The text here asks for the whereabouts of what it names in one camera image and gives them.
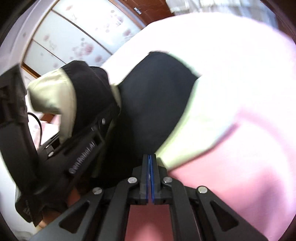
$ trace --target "black cloth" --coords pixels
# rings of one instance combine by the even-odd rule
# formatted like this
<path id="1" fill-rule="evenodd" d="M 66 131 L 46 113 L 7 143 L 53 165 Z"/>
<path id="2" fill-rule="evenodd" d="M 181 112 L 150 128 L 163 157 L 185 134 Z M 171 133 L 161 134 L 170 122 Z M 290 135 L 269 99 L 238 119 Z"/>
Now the black cloth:
<path id="1" fill-rule="evenodd" d="M 90 125 L 102 113 L 109 123 L 119 109 L 113 97 L 108 75 L 99 67 L 89 67 L 83 61 L 72 61 L 62 67 L 70 78 L 76 93 L 76 118 L 72 135 Z M 108 125 L 101 125 L 106 134 Z"/>
<path id="2" fill-rule="evenodd" d="M 0 213 L 0 240 L 18 241 Z"/>
<path id="3" fill-rule="evenodd" d="M 151 52 L 118 86 L 121 113 L 100 175 L 112 186 L 155 153 L 181 118 L 197 76 L 172 56 Z"/>

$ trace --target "wooden furniture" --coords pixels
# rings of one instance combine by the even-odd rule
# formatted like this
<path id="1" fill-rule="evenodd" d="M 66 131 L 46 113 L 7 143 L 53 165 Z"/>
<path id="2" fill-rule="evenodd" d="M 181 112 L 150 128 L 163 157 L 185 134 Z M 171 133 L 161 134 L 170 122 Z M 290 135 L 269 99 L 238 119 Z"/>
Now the wooden furniture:
<path id="1" fill-rule="evenodd" d="M 174 14 L 170 12 L 165 0 L 119 0 L 146 25 Z"/>
<path id="2" fill-rule="evenodd" d="M 289 35 L 296 43 L 296 1 L 261 0 L 277 17 L 279 29 Z"/>

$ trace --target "pink bedsheet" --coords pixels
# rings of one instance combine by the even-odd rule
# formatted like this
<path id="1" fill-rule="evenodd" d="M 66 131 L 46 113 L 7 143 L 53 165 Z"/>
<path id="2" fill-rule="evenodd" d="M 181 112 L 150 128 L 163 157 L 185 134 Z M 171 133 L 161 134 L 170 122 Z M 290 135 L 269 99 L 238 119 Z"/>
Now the pink bedsheet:
<path id="1" fill-rule="evenodd" d="M 192 13 L 152 23 L 102 68 L 119 83 L 149 51 L 177 45 L 196 56 L 201 74 L 231 73 L 242 105 L 215 148 L 170 175 L 190 187 L 207 186 L 277 241 L 296 214 L 295 44 L 250 19 Z M 136 240 L 173 240 L 168 207 L 131 207 L 126 241 Z"/>

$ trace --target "light green fabric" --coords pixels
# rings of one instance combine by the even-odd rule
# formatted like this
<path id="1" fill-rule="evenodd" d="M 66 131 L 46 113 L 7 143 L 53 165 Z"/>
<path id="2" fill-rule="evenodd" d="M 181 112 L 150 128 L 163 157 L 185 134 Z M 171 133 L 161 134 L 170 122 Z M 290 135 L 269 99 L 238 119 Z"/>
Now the light green fabric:
<path id="1" fill-rule="evenodd" d="M 186 53 L 180 56 L 195 72 L 193 57 Z M 173 169 L 212 148 L 232 125 L 238 106 L 235 83 L 227 73 L 213 70 L 212 74 L 201 76 L 181 119 L 156 152 L 158 163 Z"/>
<path id="2" fill-rule="evenodd" d="M 114 96 L 114 99 L 115 99 L 117 105 L 121 108 L 121 97 L 120 97 L 120 92 L 119 92 L 118 86 L 117 85 L 110 85 L 110 88 L 111 88 L 112 94 Z"/>
<path id="3" fill-rule="evenodd" d="M 76 93 L 64 70 L 56 69 L 31 81 L 28 92 L 35 111 L 61 115 L 60 142 L 70 138 L 76 117 Z"/>

